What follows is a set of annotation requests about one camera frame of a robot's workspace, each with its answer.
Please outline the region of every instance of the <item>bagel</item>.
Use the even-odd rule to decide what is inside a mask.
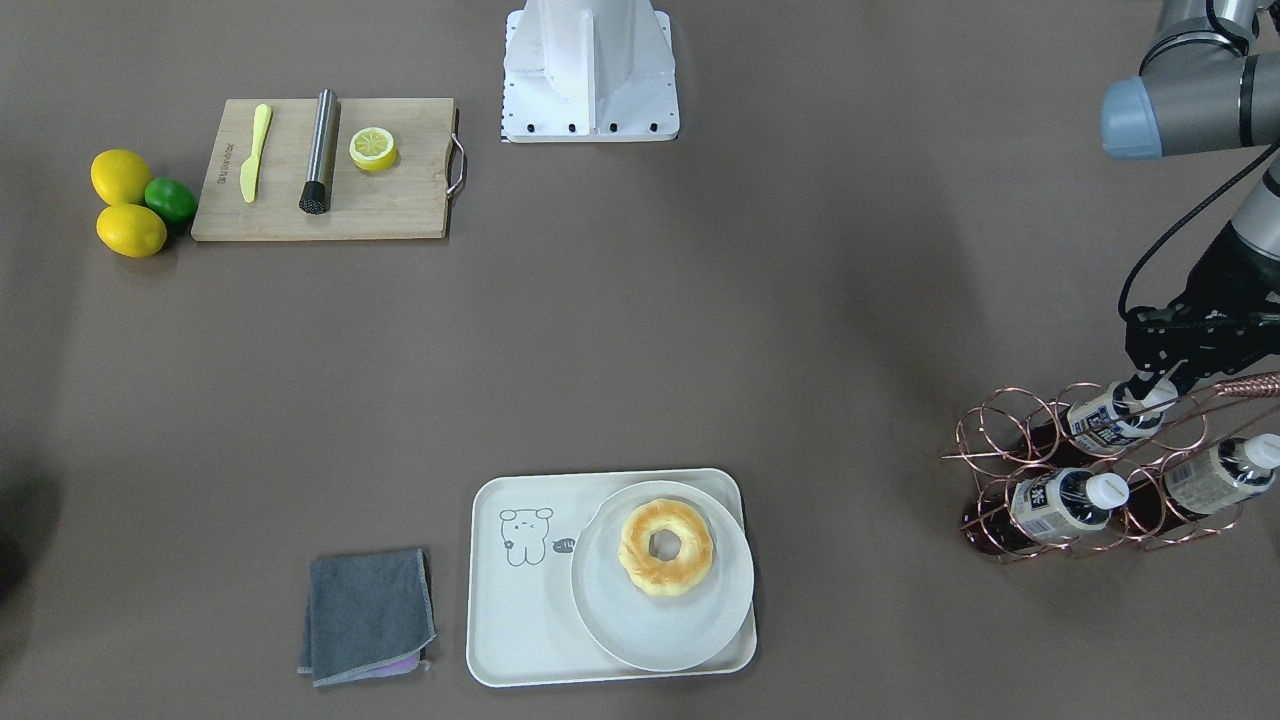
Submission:
[[[649,552],[653,536],[662,530],[680,538],[680,552],[671,560]],[[686,502],[659,497],[636,507],[622,523],[618,562],[631,583],[648,594],[678,597],[694,589],[710,571],[713,555],[707,521]]]

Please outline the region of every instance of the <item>gray surface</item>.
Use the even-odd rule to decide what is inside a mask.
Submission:
[[[616,147],[498,142],[517,6],[0,5],[0,510],[32,566],[0,715],[1274,715],[1280,498],[1196,547],[1000,569],[936,460],[995,387],[1125,374],[1125,270],[1253,156],[1101,151],[1158,3],[659,3],[684,129]],[[225,99],[321,87],[458,100],[448,241],[97,241],[96,152],[198,186]],[[1242,197],[1134,301],[1171,297]],[[484,482],[708,465],[756,552],[746,670],[470,678]],[[307,562],[408,546],[434,666],[316,691]]]

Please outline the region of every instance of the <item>cartoon bear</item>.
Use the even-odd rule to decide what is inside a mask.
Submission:
[[[550,507],[538,510],[503,510],[502,541],[507,548],[507,562],[513,568],[538,565],[547,557],[547,536],[550,533]]]

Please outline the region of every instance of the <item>gray towel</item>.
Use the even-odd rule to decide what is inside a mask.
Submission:
[[[434,638],[421,550],[311,562],[298,673],[315,687],[408,673]]]

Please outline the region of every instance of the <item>wooden cutting board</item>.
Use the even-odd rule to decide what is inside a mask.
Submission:
[[[253,136],[253,109],[271,106],[262,145],[257,197],[244,202],[241,165]],[[307,179],[316,100],[228,100],[191,225],[197,241],[324,241],[444,237],[449,220],[449,159],[454,129],[452,97],[338,99],[329,211],[298,209]],[[390,131],[399,160],[379,173],[356,168],[351,137],[376,126]]]

